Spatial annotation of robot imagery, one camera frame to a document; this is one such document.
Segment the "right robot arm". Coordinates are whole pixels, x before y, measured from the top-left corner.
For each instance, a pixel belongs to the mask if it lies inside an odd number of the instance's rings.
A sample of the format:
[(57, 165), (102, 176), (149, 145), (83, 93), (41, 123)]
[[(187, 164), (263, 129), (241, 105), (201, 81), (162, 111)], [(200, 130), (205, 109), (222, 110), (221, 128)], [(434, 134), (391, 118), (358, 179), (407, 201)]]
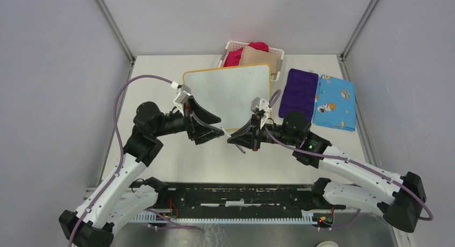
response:
[(357, 208), (381, 216), (406, 233), (413, 233), (419, 221), (434, 218), (425, 204), (427, 196), (419, 175), (410, 171), (400, 175), (361, 162), (311, 132), (310, 127), (311, 123), (298, 111), (288, 113), (281, 125), (267, 124), (265, 118), (252, 114), (227, 142), (253, 151), (258, 151), (263, 143), (279, 144), (291, 150), (299, 163), (351, 182), (347, 185), (319, 178), (310, 193), (310, 202), (316, 208), (327, 205)]

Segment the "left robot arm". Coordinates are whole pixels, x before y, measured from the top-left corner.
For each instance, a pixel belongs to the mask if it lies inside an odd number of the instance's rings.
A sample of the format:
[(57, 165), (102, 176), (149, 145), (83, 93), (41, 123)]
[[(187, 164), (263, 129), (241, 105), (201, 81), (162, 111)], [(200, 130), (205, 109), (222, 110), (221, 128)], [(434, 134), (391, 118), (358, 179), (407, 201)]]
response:
[(133, 119), (131, 136), (120, 144), (120, 160), (108, 177), (75, 211), (65, 210), (58, 221), (69, 246), (110, 246), (116, 233), (149, 207), (168, 203), (165, 183), (149, 178), (137, 192), (121, 197), (137, 177), (158, 156), (163, 143), (159, 137), (186, 132), (196, 145), (221, 137), (215, 127), (221, 118), (201, 107), (193, 96), (186, 97), (165, 114), (154, 102), (140, 104)]

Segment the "yellow framed whiteboard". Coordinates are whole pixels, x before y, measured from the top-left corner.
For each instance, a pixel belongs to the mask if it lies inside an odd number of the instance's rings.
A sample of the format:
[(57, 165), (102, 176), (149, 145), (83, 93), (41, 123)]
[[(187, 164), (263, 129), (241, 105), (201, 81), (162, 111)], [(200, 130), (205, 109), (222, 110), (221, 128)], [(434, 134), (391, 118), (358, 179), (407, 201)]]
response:
[(251, 117), (251, 101), (271, 97), (271, 74), (267, 64), (187, 71), (183, 83), (195, 100), (221, 118), (215, 124), (228, 131), (242, 127)]

